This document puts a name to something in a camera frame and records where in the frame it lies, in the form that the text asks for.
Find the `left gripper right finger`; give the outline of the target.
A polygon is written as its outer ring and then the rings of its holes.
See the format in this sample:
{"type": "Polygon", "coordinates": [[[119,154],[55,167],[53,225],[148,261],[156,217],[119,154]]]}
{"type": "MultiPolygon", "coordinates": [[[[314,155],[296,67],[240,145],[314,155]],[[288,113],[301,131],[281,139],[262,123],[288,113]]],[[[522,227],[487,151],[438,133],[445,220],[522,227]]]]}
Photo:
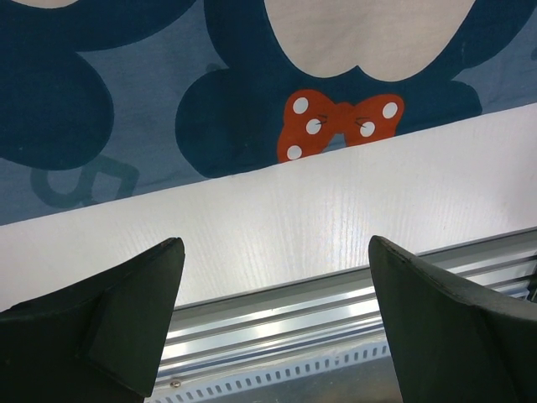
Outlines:
{"type": "Polygon", "coordinates": [[[374,236],[368,257],[405,402],[534,402],[536,305],[374,236]]]}

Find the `blue cartoon placemat cloth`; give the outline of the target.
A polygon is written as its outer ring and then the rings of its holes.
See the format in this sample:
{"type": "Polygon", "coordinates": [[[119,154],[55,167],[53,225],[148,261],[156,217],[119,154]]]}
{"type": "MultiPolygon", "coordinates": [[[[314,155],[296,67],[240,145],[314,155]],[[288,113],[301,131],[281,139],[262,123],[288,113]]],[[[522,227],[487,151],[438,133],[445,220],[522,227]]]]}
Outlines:
{"type": "Polygon", "coordinates": [[[4,1],[1,222],[535,100],[533,1],[4,1]]]}

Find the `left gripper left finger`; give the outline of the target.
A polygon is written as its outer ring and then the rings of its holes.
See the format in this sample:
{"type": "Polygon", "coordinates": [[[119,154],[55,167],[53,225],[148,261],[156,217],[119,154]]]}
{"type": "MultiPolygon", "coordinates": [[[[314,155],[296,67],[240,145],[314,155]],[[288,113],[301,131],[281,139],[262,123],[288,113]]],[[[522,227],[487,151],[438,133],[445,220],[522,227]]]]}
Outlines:
{"type": "Polygon", "coordinates": [[[1,313],[3,402],[143,402],[185,263],[181,238],[1,313]]]}

